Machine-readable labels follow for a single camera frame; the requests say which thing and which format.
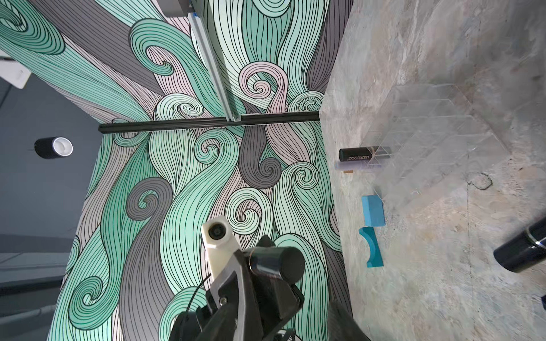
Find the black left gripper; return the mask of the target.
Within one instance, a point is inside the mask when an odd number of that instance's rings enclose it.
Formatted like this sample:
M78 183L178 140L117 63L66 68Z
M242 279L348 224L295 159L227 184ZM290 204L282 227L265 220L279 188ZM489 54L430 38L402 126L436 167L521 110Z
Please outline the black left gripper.
M257 247L277 247L263 236ZM206 305L178 315L170 340L295 340L288 322L303 308L297 283L256 276L237 250L206 292Z

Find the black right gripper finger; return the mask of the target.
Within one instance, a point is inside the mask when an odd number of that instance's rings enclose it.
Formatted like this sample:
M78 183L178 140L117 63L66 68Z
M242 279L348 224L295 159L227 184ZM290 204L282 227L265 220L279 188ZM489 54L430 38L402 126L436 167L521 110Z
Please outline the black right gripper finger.
M329 341L370 341L347 310L339 303L331 301L327 312L327 335Z

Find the black lipstick gold base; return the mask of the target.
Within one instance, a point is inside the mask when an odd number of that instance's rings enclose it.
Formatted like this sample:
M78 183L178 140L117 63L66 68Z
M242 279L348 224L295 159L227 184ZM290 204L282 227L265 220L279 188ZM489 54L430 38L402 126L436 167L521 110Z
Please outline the black lipstick gold base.
M306 268L304 255L295 247L255 247L247 256L253 274L289 285L300 281Z

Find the black lipstick gold band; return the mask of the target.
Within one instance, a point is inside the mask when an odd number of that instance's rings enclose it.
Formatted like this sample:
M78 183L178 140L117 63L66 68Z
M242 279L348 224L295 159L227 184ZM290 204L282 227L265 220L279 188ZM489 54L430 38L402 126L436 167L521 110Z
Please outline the black lipstick gold band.
M340 149L338 159L340 162L371 161L372 159L389 159L392 151L390 147L370 146Z

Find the black lipstick silver band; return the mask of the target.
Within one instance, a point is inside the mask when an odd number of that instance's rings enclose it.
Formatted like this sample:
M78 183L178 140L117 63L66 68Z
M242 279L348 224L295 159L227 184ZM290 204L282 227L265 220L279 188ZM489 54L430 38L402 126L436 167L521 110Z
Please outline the black lipstick silver band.
M493 256L503 268L515 273L545 261L545 218L495 249Z

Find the purple lip balm tube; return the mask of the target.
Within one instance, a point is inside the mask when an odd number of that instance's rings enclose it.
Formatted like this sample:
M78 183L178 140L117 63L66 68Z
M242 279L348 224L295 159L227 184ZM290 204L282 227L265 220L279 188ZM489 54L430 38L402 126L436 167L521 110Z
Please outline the purple lip balm tube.
M380 163L373 163L367 161L336 161L334 168L337 171L349 172L349 171L378 171L382 168Z

